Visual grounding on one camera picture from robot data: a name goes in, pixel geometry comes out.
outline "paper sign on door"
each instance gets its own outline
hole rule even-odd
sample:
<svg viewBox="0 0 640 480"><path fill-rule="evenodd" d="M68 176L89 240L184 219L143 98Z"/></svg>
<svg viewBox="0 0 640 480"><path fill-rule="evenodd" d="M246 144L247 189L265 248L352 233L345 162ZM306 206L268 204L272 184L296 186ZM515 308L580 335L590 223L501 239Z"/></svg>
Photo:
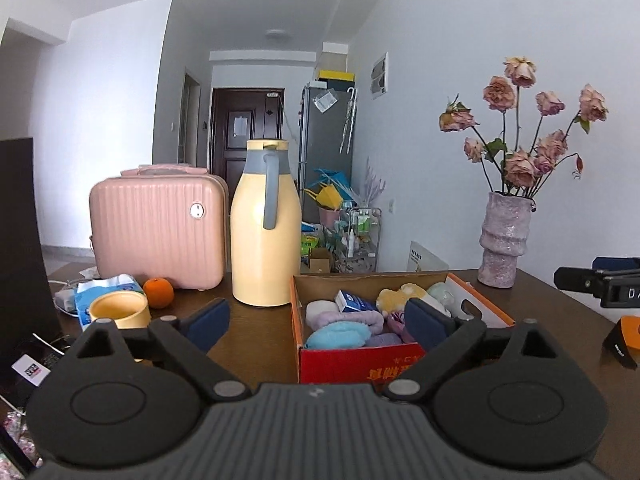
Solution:
<svg viewBox="0 0 640 480"><path fill-rule="evenodd" d="M246 137L246 128L248 120L246 117L234 118L234 135L236 137Z"/></svg>

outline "white cable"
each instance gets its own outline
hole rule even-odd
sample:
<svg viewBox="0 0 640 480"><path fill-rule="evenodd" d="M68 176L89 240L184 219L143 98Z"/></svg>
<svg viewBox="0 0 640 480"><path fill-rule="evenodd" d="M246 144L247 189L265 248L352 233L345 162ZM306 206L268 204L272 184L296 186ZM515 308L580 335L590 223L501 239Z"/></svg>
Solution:
<svg viewBox="0 0 640 480"><path fill-rule="evenodd" d="M287 129L289 130L289 134L291 135L291 139L296 141L296 144L298 144L298 136L293 133L293 130L291 129L291 125L289 124L289 118L287 117L287 111L284 109L284 101L282 100L282 96L280 94L278 94L278 99L280 100L280 106L282 106L282 115L284 116L284 121L285 123L287 123Z"/></svg>
<svg viewBox="0 0 640 480"><path fill-rule="evenodd" d="M61 306L59 306L59 304L56 303L56 300L53 300L53 306L58 309L60 312L62 312L62 314L67 314L68 316L71 317L78 317L78 314L73 314L72 312L68 312L66 311L64 308L62 308Z"/></svg>
<svg viewBox="0 0 640 480"><path fill-rule="evenodd" d="M60 355L64 355L64 352L61 352L60 350L58 350L57 348L55 348L55 346L51 346L49 343L47 343L46 341L44 341L43 338L41 338L38 334L36 334L35 332L31 332L31 335L34 336L34 338L36 338L38 341L40 341L41 343L47 345L49 348L51 348L54 352L59 353Z"/></svg>
<svg viewBox="0 0 640 480"><path fill-rule="evenodd" d="M75 285L81 282L90 282L91 278L76 278L74 280L67 280L66 282L60 280L48 280L49 283L55 283L57 285Z"/></svg>

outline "ceiling light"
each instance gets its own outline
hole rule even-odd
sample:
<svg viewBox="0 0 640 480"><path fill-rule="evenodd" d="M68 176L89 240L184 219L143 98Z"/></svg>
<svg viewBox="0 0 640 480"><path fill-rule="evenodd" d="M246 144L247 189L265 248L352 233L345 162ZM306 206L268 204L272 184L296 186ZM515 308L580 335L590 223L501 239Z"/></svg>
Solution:
<svg viewBox="0 0 640 480"><path fill-rule="evenodd" d="M267 32L264 33L264 35L270 40L276 41L287 41L291 38L291 35L286 30L282 30L281 28L270 28L269 30L267 30Z"/></svg>

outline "red box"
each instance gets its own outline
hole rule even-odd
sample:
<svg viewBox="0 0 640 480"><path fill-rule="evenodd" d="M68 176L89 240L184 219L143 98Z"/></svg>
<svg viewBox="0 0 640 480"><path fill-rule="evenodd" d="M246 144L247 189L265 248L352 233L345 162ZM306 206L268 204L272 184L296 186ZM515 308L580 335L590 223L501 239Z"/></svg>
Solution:
<svg viewBox="0 0 640 480"><path fill-rule="evenodd" d="M346 350L309 350L304 348L312 333L305 324L306 305L315 300L334 300L339 290L355 294L375 304L381 290L399 290L405 283L415 283L427 290L437 282L447 282L457 303L471 301L482 311L489 327L512 325L513 319L459 277L446 272L398 272L391 274L335 274L333 276L294 276L291 280L291 319L296 341L298 381L310 383L382 384L393 380L424 355L418 343L380 348Z"/></svg>

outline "bottle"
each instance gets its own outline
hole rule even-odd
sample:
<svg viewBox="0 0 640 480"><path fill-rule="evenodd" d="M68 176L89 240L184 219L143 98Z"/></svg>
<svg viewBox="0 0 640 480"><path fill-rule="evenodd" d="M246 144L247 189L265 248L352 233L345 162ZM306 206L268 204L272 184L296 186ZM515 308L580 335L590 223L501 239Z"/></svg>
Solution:
<svg viewBox="0 0 640 480"><path fill-rule="evenodd" d="M247 141L231 205L231 276L236 300L255 306L289 303L300 273L302 212L289 170L286 140Z"/></svg>
<svg viewBox="0 0 640 480"><path fill-rule="evenodd" d="M353 258L353 248L356 243L356 234L353 229L349 231L349 241L347 242L347 258Z"/></svg>

